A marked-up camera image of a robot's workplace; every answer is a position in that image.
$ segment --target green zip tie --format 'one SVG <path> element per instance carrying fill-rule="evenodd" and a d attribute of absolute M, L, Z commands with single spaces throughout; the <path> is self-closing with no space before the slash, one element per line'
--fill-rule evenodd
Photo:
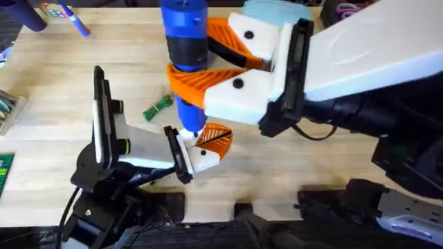
<path fill-rule="evenodd" d="M 165 107 L 170 107 L 174 101 L 172 100 L 171 96 L 167 95 L 163 97 L 157 104 L 155 104 L 153 107 L 149 108 L 148 110 L 143 112 L 143 116 L 145 116 L 145 119 L 149 122 L 152 120 L 152 118 L 157 115 L 161 109 Z"/>

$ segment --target black cable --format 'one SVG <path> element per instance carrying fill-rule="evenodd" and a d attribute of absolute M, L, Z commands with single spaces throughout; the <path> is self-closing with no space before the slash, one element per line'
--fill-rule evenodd
<path fill-rule="evenodd" d="M 151 229 L 147 229 L 150 225 L 152 225 L 152 223 L 146 224 L 142 229 L 140 229 L 140 231 L 137 232 L 136 236 L 134 236 L 131 243 L 129 243 L 127 249 L 131 249 L 131 247 L 134 245 L 134 242 L 138 239 L 138 237 L 140 236 L 140 234 L 142 234 L 142 232 L 147 232 L 147 231 L 156 229 L 156 227 L 152 227 Z"/>
<path fill-rule="evenodd" d="M 17 235 L 17 236 L 8 238 L 8 239 L 4 239 L 4 240 L 0 241 L 0 244 L 8 243 L 9 241 L 13 241 L 14 239 L 19 239 L 19 238 L 22 238 L 22 237 L 26 237 L 26 236 L 34 235 L 34 234 L 39 234 L 39 233 L 40 232 L 27 232 L 27 233 L 24 233 L 24 234 L 21 234 L 21 235 Z"/>
<path fill-rule="evenodd" d="M 77 196 L 78 191 L 80 190 L 79 187 L 76 187 L 74 190 L 74 193 L 72 193 L 71 197 L 69 198 L 68 203 L 66 204 L 66 207 L 64 208 L 62 218 L 60 219 L 60 222 L 58 223 L 58 231 L 57 231 L 57 238 L 55 242 L 55 249 L 60 249 L 61 243 L 62 243 L 62 231 L 64 222 L 66 221 L 66 217 L 68 216 L 69 209 L 72 206 L 72 203 L 74 202 L 75 197 Z"/>
<path fill-rule="evenodd" d="M 300 134 L 300 136 L 302 136 L 303 138 L 307 138 L 311 141 L 325 140 L 325 139 L 329 138 L 330 136 L 334 135 L 335 132 L 337 131 L 337 127 L 332 127 L 332 130 L 326 136 L 324 136 L 322 138 L 314 138 L 314 137 L 311 137 L 310 135 L 306 134 L 297 124 L 293 124 L 293 125 L 291 125 L 291 127 L 292 127 L 292 129 L 297 131 L 297 133 Z"/>

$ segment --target white panel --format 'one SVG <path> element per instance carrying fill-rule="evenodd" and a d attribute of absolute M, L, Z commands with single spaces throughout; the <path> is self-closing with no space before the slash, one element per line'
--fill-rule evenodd
<path fill-rule="evenodd" d="M 115 115 L 114 117 L 116 118 L 116 124 L 118 124 L 119 117 L 122 118 L 123 115 Z M 119 131 L 118 138 L 128 138 L 131 141 L 130 153 L 120 155 L 119 162 L 131 163 L 137 167 L 157 169 L 174 167 L 174 159 L 166 136 L 129 125 L 116 126 Z"/>
<path fill-rule="evenodd" d="M 192 168 L 192 163 L 191 163 L 191 160 L 190 160 L 189 155 L 188 155 L 188 149 L 186 148 L 183 139 L 181 139 L 180 134 L 175 136 L 175 137 L 177 138 L 177 141 L 179 141 L 181 153 L 183 154 L 183 158 L 185 159 L 186 168 L 188 169 L 188 173 L 189 174 L 193 174 L 194 173 L 194 169 Z"/>
<path fill-rule="evenodd" d="M 278 26 L 235 12 L 229 15 L 228 24 L 254 56 L 267 61 L 271 60 L 272 52 L 274 51 L 280 32 Z M 252 31 L 254 37 L 252 39 L 246 39 L 244 37 L 246 31 Z"/>
<path fill-rule="evenodd" d="M 280 38 L 275 47 L 272 58 L 271 69 L 273 69 L 273 80 L 271 92 L 268 96 L 270 102 L 275 102 L 284 91 L 286 82 L 286 70 L 288 62 L 289 44 L 291 43 L 293 24 L 284 24 L 280 31 Z"/>
<path fill-rule="evenodd" d="M 100 130 L 100 122 L 98 119 L 98 103 L 94 100 L 92 103 L 92 129 L 94 130 L 94 147 L 96 148 L 96 162 L 103 161 L 102 133 Z"/>
<path fill-rule="evenodd" d="M 442 10 L 442 0 L 383 0 L 314 35 L 307 99 L 327 100 L 442 71 Z"/>
<path fill-rule="evenodd" d="M 270 72 L 254 69 L 206 89 L 205 114 L 256 125 L 266 113 L 271 78 Z M 235 79 L 243 80 L 241 89 L 233 86 Z"/>
<path fill-rule="evenodd" d="M 194 173 L 203 171 L 219 164 L 220 156 L 218 153 L 205 149 L 206 154 L 201 155 L 202 148 L 192 147 L 189 149 L 189 157 L 194 168 Z"/>

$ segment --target black band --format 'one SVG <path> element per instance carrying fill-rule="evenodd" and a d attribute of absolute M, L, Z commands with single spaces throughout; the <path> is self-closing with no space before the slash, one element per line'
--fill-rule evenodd
<path fill-rule="evenodd" d="M 246 57 L 236 53 L 227 46 L 219 43 L 212 37 L 208 37 L 209 50 L 236 66 L 244 68 L 246 66 Z"/>
<path fill-rule="evenodd" d="M 198 66 L 208 60 L 206 38 L 166 37 L 168 52 L 173 64 Z"/>

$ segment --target cable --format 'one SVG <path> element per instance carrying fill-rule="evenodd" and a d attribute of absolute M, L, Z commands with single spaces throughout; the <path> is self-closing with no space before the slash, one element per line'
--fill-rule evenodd
<path fill-rule="evenodd" d="M 311 141 L 325 140 L 325 139 L 329 138 L 330 136 L 334 135 L 335 132 L 337 131 L 337 127 L 332 127 L 332 130 L 326 136 L 324 136 L 322 138 L 314 138 L 314 137 L 311 137 L 310 135 L 306 134 L 297 124 L 293 124 L 293 125 L 291 125 L 291 127 L 292 127 L 292 129 L 297 131 L 297 133 L 300 134 L 300 136 L 302 136 L 303 138 L 307 138 Z"/>
<path fill-rule="evenodd" d="M 4 240 L 0 241 L 0 244 L 7 243 L 9 241 L 13 241 L 14 239 L 19 239 L 19 238 L 22 238 L 22 237 L 26 237 L 26 236 L 34 235 L 34 234 L 39 234 L 39 233 L 40 232 L 27 232 L 27 233 L 24 233 L 24 234 L 21 234 L 21 235 L 17 235 L 17 236 L 11 237 L 9 239 L 4 239 Z"/>
<path fill-rule="evenodd" d="M 77 196 L 77 193 L 79 190 L 80 190 L 79 187 L 75 188 L 74 192 L 72 193 L 71 197 L 69 198 L 68 203 L 66 204 L 66 207 L 64 208 L 62 218 L 60 219 L 60 222 L 58 224 L 57 238 L 55 241 L 55 249 L 60 249 L 60 246 L 62 243 L 62 230 L 63 230 L 64 222 L 66 221 L 66 217 L 68 216 L 69 209 L 71 208 L 72 202 L 74 202 L 74 199 Z"/>
<path fill-rule="evenodd" d="M 154 118 L 155 115 L 162 109 L 166 107 L 170 107 L 174 100 L 171 96 L 167 95 L 163 98 L 161 98 L 160 101 L 158 101 L 153 107 L 149 108 L 148 110 L 143 112 L 143 116 L 145 117 L 146 121 L 151 121 L 152 118 Z"/>

